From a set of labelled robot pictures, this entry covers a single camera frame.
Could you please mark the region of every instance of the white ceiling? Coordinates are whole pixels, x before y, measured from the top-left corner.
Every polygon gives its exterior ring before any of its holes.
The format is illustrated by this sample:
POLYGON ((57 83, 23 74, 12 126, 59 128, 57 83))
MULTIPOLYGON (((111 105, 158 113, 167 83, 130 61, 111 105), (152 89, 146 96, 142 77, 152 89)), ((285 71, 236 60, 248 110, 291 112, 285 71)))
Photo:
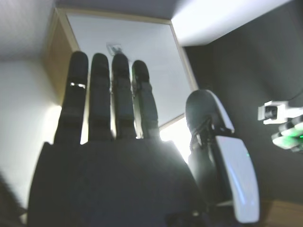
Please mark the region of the white ceiling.
MULTIPOLYGON (((55 0, 0 0, 0 61, 39 57, 55 0)), ((59 0, 62 4, 173 17, 182 45, 205 44, 289 0, 59 0)))

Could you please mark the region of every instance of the black cable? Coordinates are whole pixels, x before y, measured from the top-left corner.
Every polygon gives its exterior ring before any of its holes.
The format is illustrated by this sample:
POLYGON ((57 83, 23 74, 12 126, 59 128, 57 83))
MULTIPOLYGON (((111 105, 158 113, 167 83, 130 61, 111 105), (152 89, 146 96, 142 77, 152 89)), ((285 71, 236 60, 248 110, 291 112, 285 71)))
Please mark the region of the black cable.
POLYGON ((288 99, 288 101, 291 101, 291 100, 297 98, 297 97, 300 96, 302 93, 303 93, 303 88, 302 88, 302 90, 301 90, 298 94, 296 94, 294 97, 288 99))

